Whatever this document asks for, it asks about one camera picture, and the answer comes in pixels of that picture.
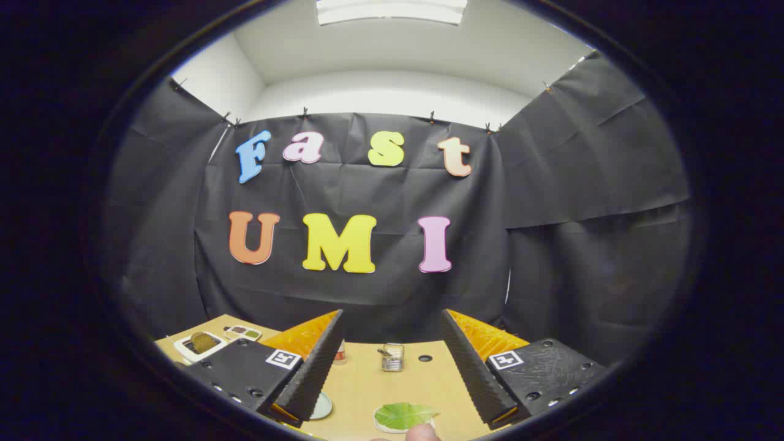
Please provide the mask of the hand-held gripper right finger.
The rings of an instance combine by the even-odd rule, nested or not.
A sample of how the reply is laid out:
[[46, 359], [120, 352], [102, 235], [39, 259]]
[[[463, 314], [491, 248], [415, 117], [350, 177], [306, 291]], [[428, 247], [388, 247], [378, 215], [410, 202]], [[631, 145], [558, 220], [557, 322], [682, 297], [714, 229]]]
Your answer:
[[559, 407], [606, 369], [558, 340], [527, 342], [451, 309], [440, 313], [440, 329], [474, 407], [490, 429]]

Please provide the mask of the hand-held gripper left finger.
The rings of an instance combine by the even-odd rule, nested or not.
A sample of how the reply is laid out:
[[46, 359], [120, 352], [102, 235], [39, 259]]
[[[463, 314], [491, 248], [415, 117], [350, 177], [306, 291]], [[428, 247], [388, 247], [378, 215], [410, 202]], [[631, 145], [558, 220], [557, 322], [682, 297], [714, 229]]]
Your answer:
[[311, 418], [344, 333], [338, 309], [262, 342], [239, 337], [184, 373], [233, 404], [299, 428]]

